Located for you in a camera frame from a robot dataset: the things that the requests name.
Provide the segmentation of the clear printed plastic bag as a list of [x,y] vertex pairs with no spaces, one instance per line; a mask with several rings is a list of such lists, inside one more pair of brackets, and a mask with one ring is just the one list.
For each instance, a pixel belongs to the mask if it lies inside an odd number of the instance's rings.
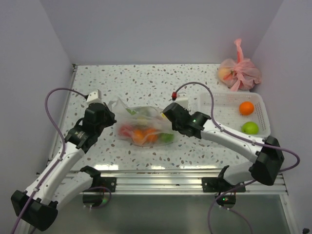
[[[109,109],[115,114],[116,124],[114,124],[114,129],[116,136],[124,141],[127,141],[136,146],[162,146],[168,145],[176,141],[177,137],[170,121],[165,117],[162,110],[154,106],[127,106],[120,98],[110,101],[108,104]],[[157,129],[158,139],[155,143],[148,143],[145,138],[144,144],[135,144],[132,141],[132,136],[122,137],[118,134],[119,128],[124,125],[131,125],[134,129],[140,129],[144,132],[147,129],[153,128]],[[163,143],[159,140],[160,133],[174,134],[175,138],[171,143]]]

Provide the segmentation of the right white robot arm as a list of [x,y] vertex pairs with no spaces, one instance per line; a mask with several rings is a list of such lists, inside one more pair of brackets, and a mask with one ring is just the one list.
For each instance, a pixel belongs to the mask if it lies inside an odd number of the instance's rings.
[[173,102],[163,110],[171,122],[172,129],[188,137],[196,137],[218,143],[239,153],[247,162],[236,166],[225,166],[217,177],[218,188],[229,191],[234,185],[255,180],[272,186],[284,162],[279,142],[274,137],[249,136],[225,127],[211,116],[201,112],[190,115],[179,104]]

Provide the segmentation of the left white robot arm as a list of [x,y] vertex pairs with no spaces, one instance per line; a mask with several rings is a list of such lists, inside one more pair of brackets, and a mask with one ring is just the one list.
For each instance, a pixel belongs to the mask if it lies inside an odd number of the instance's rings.
[[81,168],[64,189],[59,186],[72,167],[97,142],[106,127],[114,125],[115,114],[104,102],[91,103],[84,117],[63,138],[60,154],[53,158],[42,174],[24,191],[16,190],[11,202],[18,220],[23,220],[40,231],[46,231],[56,220],[62,205],[77,194],[89,191],[110,192],[103,186],[100,172],[93,167]]

